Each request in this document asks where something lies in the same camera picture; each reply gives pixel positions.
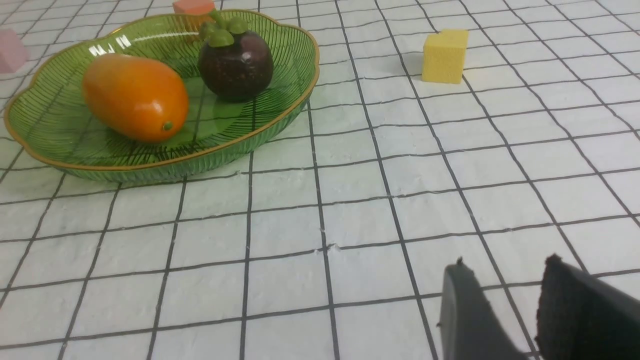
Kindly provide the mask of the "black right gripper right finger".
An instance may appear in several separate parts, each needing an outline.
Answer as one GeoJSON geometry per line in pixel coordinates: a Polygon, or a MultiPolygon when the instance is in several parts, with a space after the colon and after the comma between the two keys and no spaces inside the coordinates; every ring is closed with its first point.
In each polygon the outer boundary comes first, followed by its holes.
{"type": "Polygon", "coordinates": [[[637,360],[640,303],[566,262],[545,261],[535,315],[545,360],[637,360]]]}

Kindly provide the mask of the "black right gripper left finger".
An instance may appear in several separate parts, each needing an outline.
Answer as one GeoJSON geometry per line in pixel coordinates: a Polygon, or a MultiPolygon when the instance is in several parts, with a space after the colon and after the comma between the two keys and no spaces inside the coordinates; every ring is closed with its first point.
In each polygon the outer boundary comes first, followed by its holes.
{"type": "Polygon", "coordinates": [[[505,332],[473,270],[460,257],[445,267],[439,310],[444,360],[526,360],[505,332]]]}

